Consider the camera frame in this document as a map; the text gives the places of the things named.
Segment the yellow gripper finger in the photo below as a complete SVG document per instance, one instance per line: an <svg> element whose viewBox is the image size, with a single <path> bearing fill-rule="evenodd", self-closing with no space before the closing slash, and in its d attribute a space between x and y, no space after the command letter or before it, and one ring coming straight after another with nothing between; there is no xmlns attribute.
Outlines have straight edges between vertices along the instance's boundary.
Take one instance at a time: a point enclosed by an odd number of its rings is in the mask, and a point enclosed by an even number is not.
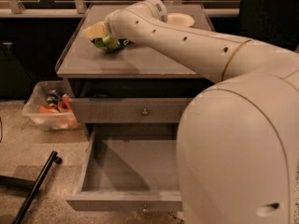
<svg viewBox="0 0 299 224"><path fill-rule="evenodd" d="M88 39L102 38L107 36L106 26L102 21L86 28L82 31L82 35Z"/></svg>

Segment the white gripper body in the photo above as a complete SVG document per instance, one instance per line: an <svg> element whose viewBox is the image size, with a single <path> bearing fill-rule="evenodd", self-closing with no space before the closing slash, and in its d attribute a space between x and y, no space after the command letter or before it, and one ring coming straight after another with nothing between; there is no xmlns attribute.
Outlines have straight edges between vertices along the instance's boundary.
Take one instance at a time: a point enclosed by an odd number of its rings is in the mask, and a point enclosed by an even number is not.
<svg viewBox="0 0 299 224"><path fill-rule="evenodd" d="M107 33L113 38L138 38L140 17L127 9L118 9L109 13L104 20Z"/></svg>

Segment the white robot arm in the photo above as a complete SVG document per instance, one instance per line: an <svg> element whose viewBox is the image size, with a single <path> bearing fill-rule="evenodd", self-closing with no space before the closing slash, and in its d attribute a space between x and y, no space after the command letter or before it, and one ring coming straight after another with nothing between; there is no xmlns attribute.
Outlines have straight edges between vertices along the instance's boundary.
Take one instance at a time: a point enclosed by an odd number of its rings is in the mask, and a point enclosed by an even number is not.
<svg viewBox="0 0 299 224"><path fill-rule="evenodd" d="M178 126L186 224L294 224L297 53L186 21L171 23L161 0L115 10L83 34L146 45L212 81Z"/></svg>

